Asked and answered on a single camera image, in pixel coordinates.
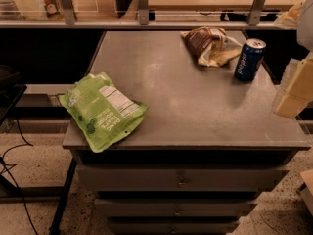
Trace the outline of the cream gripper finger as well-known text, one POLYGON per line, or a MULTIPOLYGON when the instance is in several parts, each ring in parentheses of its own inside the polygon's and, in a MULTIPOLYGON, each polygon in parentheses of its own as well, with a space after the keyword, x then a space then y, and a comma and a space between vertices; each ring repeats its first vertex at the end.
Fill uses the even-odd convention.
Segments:
POLYGON ((294 118, 313 101, 313 57, 301 61, 291 59, 287 64, 273 102, 273 112, 294 118))

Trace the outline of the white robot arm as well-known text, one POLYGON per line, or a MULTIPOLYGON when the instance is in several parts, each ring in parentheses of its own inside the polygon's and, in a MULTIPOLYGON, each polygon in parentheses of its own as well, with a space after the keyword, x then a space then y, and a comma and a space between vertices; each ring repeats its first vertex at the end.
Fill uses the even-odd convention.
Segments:
POLYGON ((273 102, 276 115, 295 118, 313 101, 313 0, 293 5, 274 20, 274 25, 295 29, 297 43, 309 51, 301 61, 290 59, 273 102))

